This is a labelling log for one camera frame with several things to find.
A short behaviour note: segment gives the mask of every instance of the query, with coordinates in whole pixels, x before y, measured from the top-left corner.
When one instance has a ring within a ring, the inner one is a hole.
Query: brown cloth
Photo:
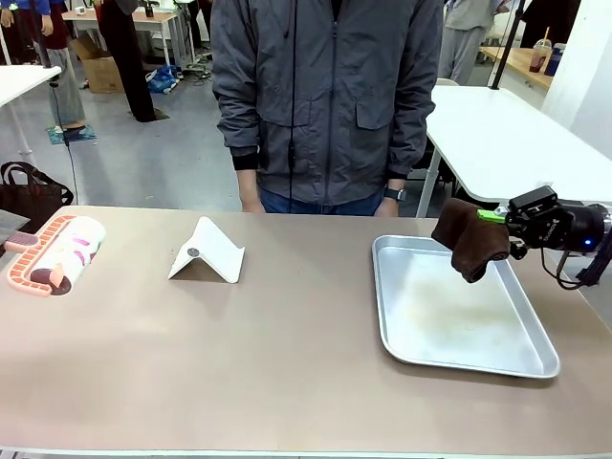
[[[510,235],[504,225],[478,218],[476,206],[459,199],[449,199],[431,237],[452,251],[450,264],[470,284],[478,282],[490,261],[505,260],[510,255]]]

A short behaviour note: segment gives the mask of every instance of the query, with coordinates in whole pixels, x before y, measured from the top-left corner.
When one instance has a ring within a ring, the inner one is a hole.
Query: metal tray
[[[554,378],[557,351],[508,261],[468,284],[433,239],[381,236],[372,245],[384,347],[399,361]]]

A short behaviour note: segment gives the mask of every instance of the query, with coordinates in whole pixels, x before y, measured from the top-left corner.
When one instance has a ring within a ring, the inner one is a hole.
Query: gray jacket
[[[488,31],[495,18],[491,0],[457,0],[448,11],[445,27],[458,31],[470,31],[480,27]]]
[[[297,5],[294,198],[339,205],[407,174],[426,144],[442,0],[215,0],[213,91],[234,156],[259,149],[260,186],[289,196]]]

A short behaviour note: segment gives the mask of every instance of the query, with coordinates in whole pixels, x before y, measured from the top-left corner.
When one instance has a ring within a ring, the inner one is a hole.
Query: white wall
[[[612,159],[612,34],[570,130]]]
[[[542,112],[612,159],[610,18],[612,0],[582,0]]]

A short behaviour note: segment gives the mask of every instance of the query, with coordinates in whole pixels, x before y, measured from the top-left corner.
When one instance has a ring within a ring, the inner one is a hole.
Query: white phone stand
[[[196,258],[202,259],[223,279],[235,284],[240,277],[245,248],[237,248],[212,220],[202,217],[191,238],[185,242],[172,265],[168,279]]]

